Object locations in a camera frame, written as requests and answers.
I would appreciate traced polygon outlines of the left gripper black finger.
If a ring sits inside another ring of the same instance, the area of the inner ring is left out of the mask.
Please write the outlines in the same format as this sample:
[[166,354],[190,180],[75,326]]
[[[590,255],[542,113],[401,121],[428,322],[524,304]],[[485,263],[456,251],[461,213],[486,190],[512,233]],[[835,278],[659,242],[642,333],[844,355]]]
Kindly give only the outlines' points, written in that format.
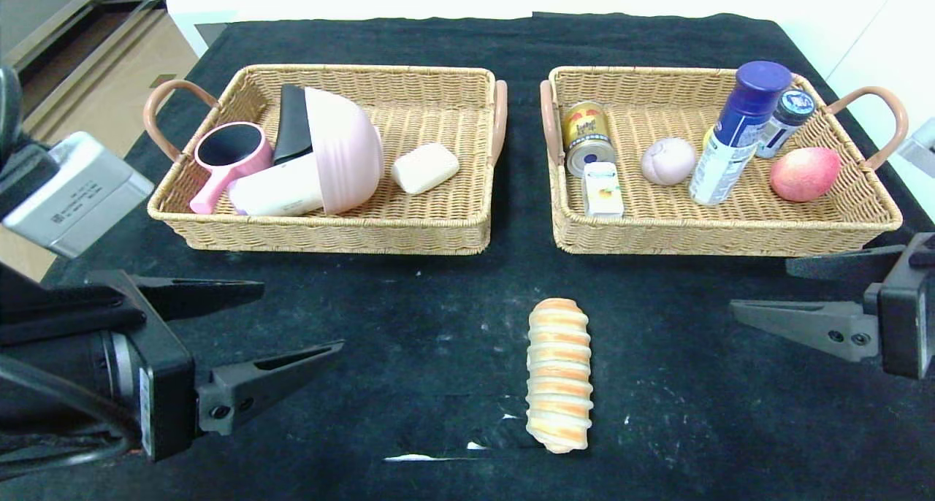
[[341,339],[211,369],[207,382],[196,387],[198,431],[233,434],[310,384],[333,364],[344,345]]
[[205,317],[263,298],[266,284],[251,280],[137,277],[133,283],[164,321]]

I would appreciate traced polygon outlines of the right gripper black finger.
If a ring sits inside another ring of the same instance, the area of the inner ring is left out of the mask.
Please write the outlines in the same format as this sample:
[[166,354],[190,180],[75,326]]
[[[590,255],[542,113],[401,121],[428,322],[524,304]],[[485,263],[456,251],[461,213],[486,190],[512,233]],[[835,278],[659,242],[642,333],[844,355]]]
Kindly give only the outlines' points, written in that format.
[[785,271],[791,277],[797,278],[878,283],[888,276],[905,249],[905,245],[889,245],[831,255],[786,259]]
[[740,324],[849,362],[882,355],[875,301],[864,289],[847,300],[731,300]]

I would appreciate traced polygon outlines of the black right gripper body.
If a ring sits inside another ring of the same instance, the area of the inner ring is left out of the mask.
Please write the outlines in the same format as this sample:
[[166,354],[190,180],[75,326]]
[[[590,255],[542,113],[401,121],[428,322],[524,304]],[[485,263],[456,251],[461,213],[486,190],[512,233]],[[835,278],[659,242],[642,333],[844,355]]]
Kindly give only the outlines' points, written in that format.
[[933,359],[933,234],[916,234],[879,289],[882,367],[922,380]]

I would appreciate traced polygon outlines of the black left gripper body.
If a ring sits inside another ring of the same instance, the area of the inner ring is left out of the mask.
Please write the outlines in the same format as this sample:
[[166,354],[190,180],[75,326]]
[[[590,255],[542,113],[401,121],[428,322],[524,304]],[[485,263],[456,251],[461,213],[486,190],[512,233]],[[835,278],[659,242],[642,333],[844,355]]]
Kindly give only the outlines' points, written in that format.
[[123,270],[45,287],[2,271],[2,461],[159,460],[198,429],[196,362]]

